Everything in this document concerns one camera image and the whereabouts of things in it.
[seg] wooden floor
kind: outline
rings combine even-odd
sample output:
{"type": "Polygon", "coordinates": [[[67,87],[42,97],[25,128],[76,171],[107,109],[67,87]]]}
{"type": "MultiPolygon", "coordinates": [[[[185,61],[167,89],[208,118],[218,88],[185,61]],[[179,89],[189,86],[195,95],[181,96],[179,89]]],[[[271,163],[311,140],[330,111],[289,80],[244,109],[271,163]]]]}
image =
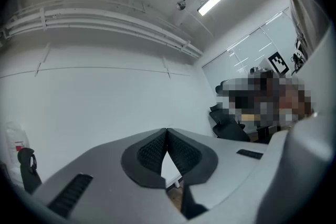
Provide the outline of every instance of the wooden floor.
{"type": "Polygon", "coordinates": [[[168,197],[174,204],[174,206],[181,211],[182,206],[182,196],[183,196],[183,181],[180,182],[180,187],[173,187],[171,190],[167,192],[168,197]]]}

